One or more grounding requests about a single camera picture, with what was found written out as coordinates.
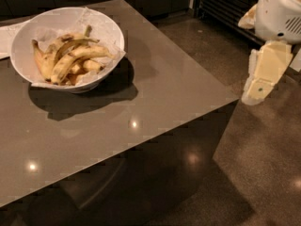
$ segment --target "dark tile floor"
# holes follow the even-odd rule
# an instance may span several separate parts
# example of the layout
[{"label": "dark tile floor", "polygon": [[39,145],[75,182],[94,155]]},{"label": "dark tile floor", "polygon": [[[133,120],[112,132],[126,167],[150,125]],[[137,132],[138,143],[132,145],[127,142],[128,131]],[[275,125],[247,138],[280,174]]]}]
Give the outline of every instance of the dark tile floor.
[{"label": "dark tile floor", "polygon": [[[212,18],[183,14],[153,23],[242,95],[255,44]],[[43,226],[301,225],[300,100],[300,86],[284,76],[262,104],[239,102],[224,134],[225,118],[213,113],[129,151],[109,197],[81,212],[62,188],[53,187],[15,203],[18,217],[0,211],[0,221],[8,216],[16,218],[15,225],[23,225],[23,218]]]}]

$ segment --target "fruit bowl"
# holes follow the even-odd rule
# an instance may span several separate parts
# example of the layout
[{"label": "fruit bowl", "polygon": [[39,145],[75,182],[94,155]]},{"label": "fruit bowl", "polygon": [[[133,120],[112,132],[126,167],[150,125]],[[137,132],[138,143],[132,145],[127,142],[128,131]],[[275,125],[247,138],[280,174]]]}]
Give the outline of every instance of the fruit bowl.
[{"label": "fruit bowl", "polygon": [[[46,83],[34,59],[32,40],[41,40],[47,44],[52,33],[83,32],[85,26],[91,25],[91,38],[101,40],[115,55],[105,69],[91,76],[86,82],[75,86],[57,86]],[[91,90],[110,74],[124,57],[124,37],[119,26],[108,16],[88,8],[58,8],[44,12],[26,23],[16,34],[10,48],[10,60],[16,72],[31,83],[33,87],[42,87],[81,93]]]}]

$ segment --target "bunch of bananas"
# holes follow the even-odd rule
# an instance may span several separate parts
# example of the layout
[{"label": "bunch of bananas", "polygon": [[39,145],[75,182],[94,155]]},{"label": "bunch of bananas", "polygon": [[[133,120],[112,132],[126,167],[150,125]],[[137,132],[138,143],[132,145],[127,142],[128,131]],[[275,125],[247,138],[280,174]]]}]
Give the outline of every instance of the bunch of bananas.
[{"label": "bunch of bananas", "polygon": [[56,38],[43,52],[36,40],[32,40],[34,58],[45,81],[54,85],[75,85],[90,71],[97,73],[104,68],[94,57],[110,57],[106,47],[93,44],[99,40],[89,37],[91,26],[81,33],[70,33]]}]

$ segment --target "table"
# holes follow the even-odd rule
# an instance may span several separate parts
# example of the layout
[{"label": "table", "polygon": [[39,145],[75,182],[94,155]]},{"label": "table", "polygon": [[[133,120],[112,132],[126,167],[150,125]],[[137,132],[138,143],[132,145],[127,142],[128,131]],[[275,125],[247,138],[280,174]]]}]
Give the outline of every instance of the table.
[{"label": "table", "polygon": [[0,60],[0,206],[237,101],[124,0],[88,7],[119,24],[127,52],[94,90],[31,88]]}]

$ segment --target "white bowl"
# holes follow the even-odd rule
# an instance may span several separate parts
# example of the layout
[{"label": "white bowl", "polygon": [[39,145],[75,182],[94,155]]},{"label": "white bowl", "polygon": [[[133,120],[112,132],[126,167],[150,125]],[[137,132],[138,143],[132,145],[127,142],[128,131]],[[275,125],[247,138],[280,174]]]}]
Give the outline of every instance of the white bowl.
[{"label": "white bowl", "polygon": [[[72,27],[78,21],[85,11],[87,11],[87,8],[58,8],[34,17],[29,23],[21,27],[10,48],[10,60],[17,73],[30,83],[36,84],[43,81],[37,64],[35,63],[31,45],[31,41],[37,36],[37,29],[45,27],[46,29],[49,28],[52,30],[68,30],[68,28]],[[109,36],[110,40],[114,41],[115,45],[123,51],[124,37],[119,26],[108,16],[98,11],[91,9],[88,11],[91,14],[89,17],[92,17],[92,28],[93,25],[99,26],[100,24],[104,28],[96,29],[96,31],[92,29],[91,37],[100,39]],[[98,76],[98,78],[90,81],[88,84],[70,87],[49,85],[47,88],[71,93],[80,93],[93,89],[114,70],[122,57],[123,56],[120,56],[119,59],[114,60],[109,68],[105,68],[105,70],[101,72],[101,76]]]}]

